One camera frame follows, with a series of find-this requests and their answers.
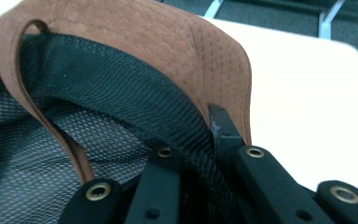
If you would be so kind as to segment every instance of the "floor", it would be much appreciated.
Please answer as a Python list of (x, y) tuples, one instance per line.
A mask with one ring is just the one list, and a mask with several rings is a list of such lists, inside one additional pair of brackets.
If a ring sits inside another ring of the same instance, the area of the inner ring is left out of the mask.
[[(212, 0), (162, 0), (164, 4), (204, 15)], [(217, 19), (236, 21), (300, 35), (318, 35), (319, 13), (336, 0), (225, 0)], [(332, 22), (332, 39), (358, 49), (358, 0), (347, 0)]]

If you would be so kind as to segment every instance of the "brown leather strap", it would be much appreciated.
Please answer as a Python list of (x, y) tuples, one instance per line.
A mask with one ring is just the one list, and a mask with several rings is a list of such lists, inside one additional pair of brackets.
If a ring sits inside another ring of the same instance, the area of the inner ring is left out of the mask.
[(29, 15), (19, 15), (7, 21), (0, 34), (0, 76), (10, 94), (30, 114), (40, 121), (62, 145), (75, 166), (82, 184), (94, 179), (85, 150), (66, 132), (50, 122), (37, 108), (21, 79), (20, 47), (26, 29), (34, 24), (41, 33), (49, 32), (41, 20)]

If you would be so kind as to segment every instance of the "mesh lining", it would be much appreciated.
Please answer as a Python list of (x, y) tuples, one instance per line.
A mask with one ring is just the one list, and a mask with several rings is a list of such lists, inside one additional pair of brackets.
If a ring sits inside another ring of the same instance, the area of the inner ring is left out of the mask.
[[(235, 211), (200, 112), (147, 63), (80, 37), (30, 35), (21, 72), (39, 107), (87, 150), (97, 177), (124, 183), (142, 172), (151, 147), (167, 144), (200, 174), (223, 217)], [(54, 223), (78, 187), (61, 147), (0, 83), (0, 223)]]

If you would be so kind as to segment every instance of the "white table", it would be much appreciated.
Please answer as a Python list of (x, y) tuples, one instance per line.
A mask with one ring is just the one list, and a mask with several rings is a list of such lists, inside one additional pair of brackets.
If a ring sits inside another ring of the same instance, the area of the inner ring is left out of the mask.
[(344, 43), (207, 19), (247, 51), (253, 144), (310, 189), (358, 188), (358, 50)]

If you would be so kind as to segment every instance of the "brown leather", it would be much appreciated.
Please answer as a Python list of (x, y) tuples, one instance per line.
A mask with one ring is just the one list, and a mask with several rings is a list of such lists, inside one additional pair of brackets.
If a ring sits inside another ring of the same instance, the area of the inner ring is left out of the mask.
[(3, 31), (0, 33), (0, 76), (10, 94), (38, 119), (62, 145), (77, 170), (80, 182), (84, 184), (94, 178), (85, 150), (43, 115), (34, 104), (21, 79), (21, 38), (25, 30), (32, 24), (40, 32), (49, 32), (47, 24), (26, 14), (11, 18), (2, 27)]
[(78, 35), (153, 65), (194, 102), (207, 123), (207, 103), (227, 109), (251, 144), (251, 67), (234, 39), (209, 22), (153, 0), (25, 0), (0, 19), (29, 13), (53, 33)]

